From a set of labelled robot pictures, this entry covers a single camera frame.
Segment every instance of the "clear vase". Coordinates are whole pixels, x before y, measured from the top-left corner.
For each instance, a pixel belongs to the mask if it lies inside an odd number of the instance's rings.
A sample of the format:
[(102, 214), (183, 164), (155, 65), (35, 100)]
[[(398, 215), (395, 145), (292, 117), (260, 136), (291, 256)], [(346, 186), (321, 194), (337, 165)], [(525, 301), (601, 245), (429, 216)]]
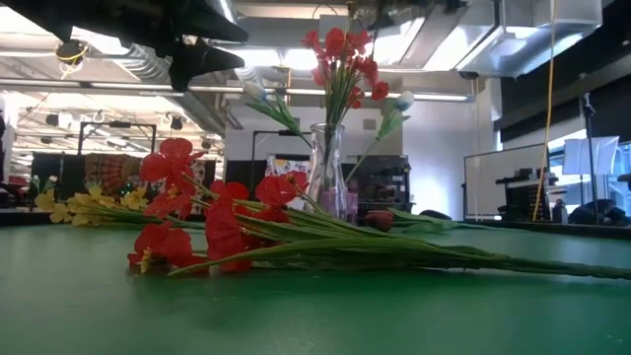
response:
[[(341, 150), (344, 126), (326, 127), (325, 123), (312, 126), (312, 171), (307, 195), (331, 216), (347, 219), (346, 184), (342, 173)], [(305, 204), (314, 212), (314, 208)]]

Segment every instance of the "green leaf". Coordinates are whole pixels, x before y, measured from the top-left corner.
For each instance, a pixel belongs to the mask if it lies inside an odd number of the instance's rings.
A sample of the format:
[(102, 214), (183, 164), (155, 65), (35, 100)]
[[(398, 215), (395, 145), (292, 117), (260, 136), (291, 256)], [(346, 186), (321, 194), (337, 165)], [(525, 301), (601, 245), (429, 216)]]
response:
[(413, 224), (401, 231), (403, 234), (428, 234), (428, 233), (440, 233), (453, 228), (456, 228), (457, 225), (447, 225), (447, 224), (436, 224), (431, 222), (420, 222)]
[(245, 103), (245, 105), (263, 113), (264, 115), (286, 126), (285, 122), (283, 121), (283, 115), (269, 105), (260, 103)]

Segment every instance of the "green table surface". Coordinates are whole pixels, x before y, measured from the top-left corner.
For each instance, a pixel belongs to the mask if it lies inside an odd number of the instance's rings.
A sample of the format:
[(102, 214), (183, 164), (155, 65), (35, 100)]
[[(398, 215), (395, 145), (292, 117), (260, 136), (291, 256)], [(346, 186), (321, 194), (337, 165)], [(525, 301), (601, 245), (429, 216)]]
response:
[[(631, 354), (631, 282), (479, 271), (138, 277), (126, 260), (137, 234), (0, 229), (0, 354)], [(624, 241), (487, 231), (432, 241), (631, 267)]]

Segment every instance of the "white wall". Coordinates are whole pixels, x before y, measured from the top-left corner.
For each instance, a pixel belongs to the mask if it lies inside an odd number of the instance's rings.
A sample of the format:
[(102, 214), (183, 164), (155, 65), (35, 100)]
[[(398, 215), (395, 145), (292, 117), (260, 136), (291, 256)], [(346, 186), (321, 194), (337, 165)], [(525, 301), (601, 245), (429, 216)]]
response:
[[(291, 107), (292, 114), (301, 121), (301, 129), (310, 131), (310, 126), (324, 121), (324, 109), (319, 107)], [(233, 115), (244, 126), (243, 130), (228, 130), (226, 132), (226, 160), (249, 160), (251, 158), (251, 141), (253, 130), (281, 130), (285, 129), (280, 123), (269, 117), (253, 111), (249, 107), (234, 107)], [(342, 157), (345, 162), (355, 162), (356, 157), (364, 154), (372, 144), (377, 131), (363, 129), (364, 118), (377, 120), (377, 128), (381, 123), (381, 113), (378, 109), (352, 109), (344, 118), (345, 133), (342, 142)], [(311, 153), (305, 142), (298, 137), (279, 137), (278, 135), (259, 134), (256, 138), (255, 158), (266, 159), (269, 154), (302, 154)], [(402, 133), (392, 132), (388, 139), (381, 142), (371, 155), (401, 155)]]
[(472, 104), (417, 102), (403, 124), (413, 213), (426, 209), (462, 218), (464, 157), (474, 151)]
[(502, 114), (500, 81), (489, 79), (482, 89), (476, 104), (417, 102), (406, 113), (413, 213), (432, 209), (462, 219), (464, 157), (495, 151), (499, 138), (493, 120)]

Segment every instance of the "green stem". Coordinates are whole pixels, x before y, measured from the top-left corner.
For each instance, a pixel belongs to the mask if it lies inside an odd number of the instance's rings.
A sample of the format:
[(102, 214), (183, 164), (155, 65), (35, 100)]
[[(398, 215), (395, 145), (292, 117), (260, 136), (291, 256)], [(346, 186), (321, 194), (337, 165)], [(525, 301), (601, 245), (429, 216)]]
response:
[(310, 198), (306, 193), (302, 192), (300, 194), (300, 197), (304, 199), (307, 203), (309, 203), (314, 208), (314, 211), (316, 213), (324, 215), (324, 216), (330, 216), (328, 213), (326, 213), (326, 211), (322, 209), (322, 207), (320, 207), (317, 204), (317, 202), (315, 202), (312, 198)]
[(359, 159), (359, 161), (357, 161), (357, 164), (355, 164), (355, 167), (353, 167), (353, 170), (351, 171), (351, 173), (348, 175), (348, 177), (346, 177), (346, 180), (344, 181), (344, 183), (348, 184), (348, 182), (351, 180), (351, 178), (353, 177), (353, 175), (355, 174), (355, 171), (357, 171), (357, 168), (359, 168), (359, 166), (362, 164), (362, 162), (364, 162), (364, 159), (366, 159), (366, 157), (368, 156), (368, 153), (370, 153), (370, 151), (375, 148), (375, 146), (377, 145), (377, 143), (379, 143), (380, 140), (379, 139), (375, 139), (375, 141), (373, 142), (373, 144), (371, 144), (370, 147), (368, 147), (368, 149), (366, 150), (366, 152), (364, 152), (364, 155), (362, 155), (362, 158)]

